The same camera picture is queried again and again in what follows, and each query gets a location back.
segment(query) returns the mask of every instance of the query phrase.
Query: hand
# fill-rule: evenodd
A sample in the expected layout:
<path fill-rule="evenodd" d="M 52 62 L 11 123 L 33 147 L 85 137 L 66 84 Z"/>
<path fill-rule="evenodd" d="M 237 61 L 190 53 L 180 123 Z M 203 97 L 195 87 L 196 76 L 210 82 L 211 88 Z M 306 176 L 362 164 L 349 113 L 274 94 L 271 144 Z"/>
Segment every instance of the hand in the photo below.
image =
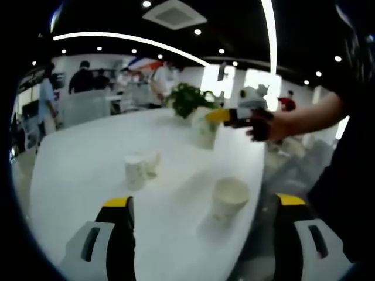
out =
<path fill-rule="evenodd" d="M 253 110 L 253 115 L 245 124 L 240 126 L 250 126 L 246 132 L 252 141 L 280 141 L 288 136 L 289 131 L 289 113 L 287 112 L 269 112 L 263 109 Z"/>
<path fill-rule="evenodd" d="M 161 101 L 164 100 L 163 94 L 157 93 L 156 95 L 158 96 L 159 100 L 161 100 Z"/>

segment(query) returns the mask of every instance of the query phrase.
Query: desk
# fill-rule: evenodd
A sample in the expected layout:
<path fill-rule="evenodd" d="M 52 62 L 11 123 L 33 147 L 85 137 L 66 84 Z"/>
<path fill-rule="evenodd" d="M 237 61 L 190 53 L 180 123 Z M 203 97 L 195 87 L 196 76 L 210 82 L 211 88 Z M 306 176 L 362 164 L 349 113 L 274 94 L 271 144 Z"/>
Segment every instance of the desk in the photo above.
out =
<path fill-rule="evenodd" d="M 121 101 L 122 96 L 121 95 L 108 95 L 105 97 L 106 101 Z"/>
<path fill-rule="evenodd" d="M 137 281 L 226 280 L 249 233 L 260 194 L 264 144 L 245 129 L 221 127 L 214 151 L 194 147 L 190 127 L 170 109 L 112 116 L 44 138 L 30 190 L 32 231 L 58 265 L 67 241 L 109 198 L 132 194 Z M 158 177 L 142 190 L 125 186 L 124 155 L 161 154 Z M 207 216 L 217 179 L 234 176 L 250 200 L 230 227 Z"/>

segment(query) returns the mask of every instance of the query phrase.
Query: curved light strip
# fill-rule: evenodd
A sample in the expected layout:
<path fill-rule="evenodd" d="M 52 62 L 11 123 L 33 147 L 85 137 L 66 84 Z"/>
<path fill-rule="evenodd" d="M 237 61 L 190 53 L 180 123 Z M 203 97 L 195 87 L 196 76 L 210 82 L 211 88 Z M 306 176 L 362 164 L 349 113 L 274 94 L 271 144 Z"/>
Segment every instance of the curved light strip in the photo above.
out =
<path fill-rule="evenodd" d="M 210 64 L 204 60 L 201 60 L 198 57 L 195 57 L 191 54 L 188 54 L 184 51 L 181 51 L 179 49 L 176 49 L 174 47 L 170 47 L 166 44 L 159 43 L 153 40 L 141 38 L 141 37 L 136 37 L 133 35 L 126 35 L 126 34 L 120 34 L 120 33 L 111 33 L 111 32 L 77 32 L 77 33 L 68 33 L 68 34 L 63 34 L 63 35 L 57 35 L 53 38 L 54 41 L 62 40 L 62 39 L 68 39 L 68 38 L 75 38 L 75 37 L 85 37 L 85 36 L 99 36 L 99 37 L 111 37 L 111 38 L 119 38 L 119 39 L 126 39 L 126 40 L 132 40 L 132 41 L 137 41 L 149 45 L 153 45 L 155 47 L 159 47 L 171 52 L 174 52 L 176 54 L 179 54 L 180 56 L 183 56 L 189 60 L 193 60 L 196 63 L 199 63 L 203 66 L 209 66 Z"/>
<path fill-rule="evenodd" d="M 265 22 L 267 23 L 267 31 L 268 31 L 268 41 L 270 43 L 270 72 L 271 74 L 276 75 L 276 52 L 277 52 L 277 44 L 276 44 L 276 23 L 275 23 L 275 15 L 274 15 L 274 8 L 272 7 L 271 0 L 261 0 L 263 11 L 265 15 Z"/>

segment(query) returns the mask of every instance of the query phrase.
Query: black sleeve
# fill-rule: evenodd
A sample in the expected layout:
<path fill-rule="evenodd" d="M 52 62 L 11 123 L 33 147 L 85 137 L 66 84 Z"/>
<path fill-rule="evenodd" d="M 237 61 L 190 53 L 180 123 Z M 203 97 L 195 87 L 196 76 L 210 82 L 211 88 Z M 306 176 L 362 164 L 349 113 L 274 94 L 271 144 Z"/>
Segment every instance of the black sleeve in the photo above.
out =
<path fill-rule="evenodd" d="M 71 94 L 72 89 L 75 87 L 76 80 L 77 80 L 77 73 L 75 75 L 73 75 L 73 77 L 71 78 L 71 80 L 69 82 L 69 94 Z"/>
<path fill-rule="evenodd" d="M 330 90 L 343 101 L 345 113 L 350 115 L 360 107 L 364 92 L 349 70 L 342 70 L 337 76 L 340 77 L 341 82 L 335 83 Z"/>
<path fill-rule="evenodd" d="M 91 89 L 95 89 L 95 81 L 94 81 L 94 75 L 91 71 L 88 71 L 87 73 L 87 79 L 88 79 L 88 84 L 90 85 Z"/>

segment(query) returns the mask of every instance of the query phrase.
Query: paper cup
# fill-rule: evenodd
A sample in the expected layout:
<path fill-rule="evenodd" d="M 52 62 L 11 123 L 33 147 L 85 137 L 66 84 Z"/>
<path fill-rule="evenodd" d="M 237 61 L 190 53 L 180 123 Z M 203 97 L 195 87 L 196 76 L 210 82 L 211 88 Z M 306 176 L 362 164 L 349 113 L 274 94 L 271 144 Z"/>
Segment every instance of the paper cup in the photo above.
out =
<path fill-rule="evenodd" d="M 160 153 L 152 152 L 146 157 L 146 171 L 149 177 L 156 176 L 156 168 L 160 164 Z"/>
<path fill-rule="evenodd" d="M 141 156 L 125 157 L 125 179 L 130 190 L 139 190 L 145 185 L 147 175 L 147 162 Z"/>
<path fill-rule="evenodd" d="M 229 222 L 245 206 L 249 197 L 249 189 L 242 181 L 231 177 L 219 180 L 215 184 L 212 200 L 214 218 Z"/>
<path fill-rule="evenodd" d="M 192 116 L 192 142 L 199 148 L 213 149 L 215 144 L 219 125 L 206 119 L 206 114 L 211 111 L 212 109 L 199 107 Z"/>

